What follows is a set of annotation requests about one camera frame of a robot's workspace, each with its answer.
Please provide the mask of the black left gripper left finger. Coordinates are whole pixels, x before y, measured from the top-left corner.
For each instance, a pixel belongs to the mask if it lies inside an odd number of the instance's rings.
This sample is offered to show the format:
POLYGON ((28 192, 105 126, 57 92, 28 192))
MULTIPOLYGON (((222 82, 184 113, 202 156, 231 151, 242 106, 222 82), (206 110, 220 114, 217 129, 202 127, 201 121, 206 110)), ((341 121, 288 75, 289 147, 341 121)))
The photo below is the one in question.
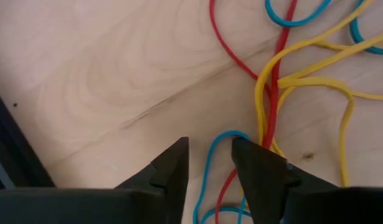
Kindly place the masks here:
POLYGON ((0 224, 181 224, 188 180, 181 137, 114 189, 0 190, 0 224))

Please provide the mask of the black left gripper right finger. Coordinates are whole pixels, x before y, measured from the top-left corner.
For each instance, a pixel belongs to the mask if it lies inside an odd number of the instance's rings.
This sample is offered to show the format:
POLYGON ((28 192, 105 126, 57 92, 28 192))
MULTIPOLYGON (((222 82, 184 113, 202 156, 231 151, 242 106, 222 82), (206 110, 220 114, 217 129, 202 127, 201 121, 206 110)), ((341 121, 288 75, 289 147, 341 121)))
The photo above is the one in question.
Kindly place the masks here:
POLYGON ((337 187, 245 138, 232 160, 254 224, 383 224, 382 187, 337 187))

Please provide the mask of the blue rubber band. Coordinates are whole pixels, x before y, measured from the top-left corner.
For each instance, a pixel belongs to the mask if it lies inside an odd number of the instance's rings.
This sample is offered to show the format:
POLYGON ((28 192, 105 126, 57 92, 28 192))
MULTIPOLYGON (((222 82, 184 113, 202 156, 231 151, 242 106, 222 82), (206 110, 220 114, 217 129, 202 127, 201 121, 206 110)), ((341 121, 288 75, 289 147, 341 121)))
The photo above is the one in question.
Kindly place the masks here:
POLYGON ((213 157, 213 154, 215 152, 216 147, 219 145, 219 143, 224 140, 225 138, 229 137, 241 137, 244 139, 249 139, 249 136, 241 131, 238 130, 229 130, 224 131, 223 133, 219 134, 212 144, 210 145, 210 148, 207 153, 207 159, 206 164, 204 168, 202 183, 201 183, 201 191, 199 194, 199 198, 196 202, 196 205, 194 207, 193 213, 192 213, 192 224, 205 224, 207 219, 211 216, 214 216, 215 224, 219 224, 219 213, 220 212, 234 212, 237 213, 237 224, 242 224, 243 216, 251 217, 251 214, 246 211, 247 201, 244 196, 244 193, 241 193, 242 199, 240 201, 239 207, 232 207, 232 206, 221 206, 222 201, 224 199, 224 195, 229 188, 232 181, 235 179, 235 176, 237 175, 237 171, 234 169, 228 176, 227 180, 225 181, 225 184, 223 185, 222 189, 220 190, 218 199, 217 199, 217 205, 215 208, 209 210, 201 219, 199 219, 199 209, 201 207, 201 204, 204 200, 206 188, 207 188, 207 180, 209 176, 209 170, 210 170, 210 164, 213 157))
POLYGON ((330 2, 331 0, 322 0, 321 4, 309 16, 298 21, 291 21, 289 19, 282 19, 279 17, 272 7, 271 0, 265 0, 265 10, 269 18, 275 24, 282 27, 292 28, 306 25, 307 23, 315 20, 329 6, 330 2))
MULTIPOLYGON (((358 17, 356 17, 354 20, 352 20, 350 22, 349 33, 350 33, 352 40, 355 44, 358 44, 360 42, 365 41, 365 39, 363 38, 363 36, 359 30, 358 17)), ((365 51, 369 52, 370 54, 383 55, 383 48, 382 47, 369 47, 365 51)))

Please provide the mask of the yellow rubber band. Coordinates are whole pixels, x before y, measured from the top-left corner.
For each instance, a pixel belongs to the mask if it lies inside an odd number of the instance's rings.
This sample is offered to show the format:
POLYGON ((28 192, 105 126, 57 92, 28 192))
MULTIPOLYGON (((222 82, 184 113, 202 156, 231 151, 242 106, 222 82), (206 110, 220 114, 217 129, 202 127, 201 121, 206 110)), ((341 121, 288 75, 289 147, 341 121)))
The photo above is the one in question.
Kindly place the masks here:
POLYGON ((280 105, 296 87, 300 86, 326 86, 345 94, 346 98, 348 99, 348 105, 344 111, 343 117, 339 125, 339 166, 341 171, 342 185, 344 187, 349 186, 349 174, 346 159, 345 141, 347 126, 349 124, 355 106, 354 97, 358 96, 361 98, 368 98, 372 100, 383 100, 383 95, 369 95, 363 92, 352 91, 344 82, 340 80, 328 77, 307 77, 307 75, 317 70, 321 70, 324 67, 332 65, 350 55, 362 52, 363 50, 366 50, 369 47, 374 46, 376 43, 382 41, 383 34, 373 37, 369 40, 363 40, 358 44, 341 47, 341 51, 336 55, 323 59, 300 72, 295 72, 279 80, 279 87, 285 89, 284 94, 280 97, 279 100, 280 105))
POLYGON ((271 60, 266 64, 266 66, 263 68, 263 70, 260 73, 260 76, 257 79, 255 89, 254 89, 254 95, 255 95, 255 106, 257 110, 257 119, 258 119, 258 139, 259 142, 263 142, 263 132, 266 127, 265 122, 265 111, 263 109, 263 87, 264 84, 266 84, 266 80, 273 70, 273 67, 275 64, 280 61, 285 55, 301 49, 303 47, 307 47, 314 44, 322 44, 323 40, 338 30, 340 30, 342 27, 344 27, 347 24, 350 24, 352 20, 354 20, 356 17, 358 17, 360 14, 362 14, 366 8, 373 2, 374 0, 363 0, 360 5, 352 12, 350 13, 347 18, 345 18, 343 21, 341 21, 339 24, 335 25, 334 27, 330 28, 326 32, 322 33, 321 35, 318 35, 312 39, 304 40, 301 42, 298 42, 292 46, 290 46, 287 49, 284 49, 277 53, 271 60))

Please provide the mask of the red rubber band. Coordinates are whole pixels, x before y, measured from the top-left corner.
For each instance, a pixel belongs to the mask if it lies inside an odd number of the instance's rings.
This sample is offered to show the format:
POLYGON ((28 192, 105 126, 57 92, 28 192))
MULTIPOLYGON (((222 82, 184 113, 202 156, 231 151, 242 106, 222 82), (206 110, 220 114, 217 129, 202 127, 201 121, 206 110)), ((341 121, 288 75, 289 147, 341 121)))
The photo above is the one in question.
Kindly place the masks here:
MULTIPOLYGON (((238 56, 236 56, 234 54, 234 52, 231 50, 231 48, 227 45, 227 43, 223 39, 223 37, 219 31, 219 28, 217 27, 216 20, 215 20, 215 0, 209 0, 209 16, 210 16, 210 22, 212 24, 212 28, 216 34, 218 41, 220 42, 221 46, 223 47, 223 49, 226 51, 226 53, 229 55, 229 57, 242 70, 247 72, 247 74, 250 77, 252 77, 253 79, 256 80, 258 78, 257 75, 246 64, 244 64, 243 61, 241 61, 241 59, 238 58, 238 56)), ((290 33, 290 28, 287 28, 287 27, 282 28, 281 34, 279 35, 277 45, 275 48, 276 54, 285 48, 285 44, 287 42, 289 33, 290 33)), ((279 78, 279 71, 280 71, 280 63, 281 63, 281 61, 278 61, 275 64, 275 66, 273 67, 271 88, 269 88, 268 85, 265 85, 265 91, 266 91, 266 93, 269 97, 269 100, 270 100, 270 113, 269 113, 269 117, 268 117, 268 128, 267 128, 265 137, 263 139, 263 147, 265 147, 265 148, 269 148, 271 143, 272 143, 274 131, 275 131, 275 125, 277 122, 277 109, 278 109, 278 98, 279 98, 279 96, 278 96, 279 95, 278 78, 279 78)), ((223 185, 222 189, 220 190, 220 193, 219 193, 219 196, 217 199, 217 203, 215 206, 215 215, 214 215, 215 224, 219 224, 219 210, 220 210, 220 206, 222 205, 223 197, 224 197, 225 192, 227 191, 229 185, 231 184, 231 182, 233 181, 233 179, 235 178, 236 175, 237 175, 237 171, 233 170, 229 174, 227 180, 225 181, 225 184, 223 185)))

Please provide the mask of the black aluminium table frame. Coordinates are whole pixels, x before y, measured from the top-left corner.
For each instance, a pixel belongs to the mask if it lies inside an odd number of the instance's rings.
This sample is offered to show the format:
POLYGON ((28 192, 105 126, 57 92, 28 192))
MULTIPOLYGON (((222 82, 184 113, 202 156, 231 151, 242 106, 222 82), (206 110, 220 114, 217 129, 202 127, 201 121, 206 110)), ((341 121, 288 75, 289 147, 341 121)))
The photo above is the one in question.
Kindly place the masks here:
POLYGON ((0 190, 55 187, 0 97, 0 190))

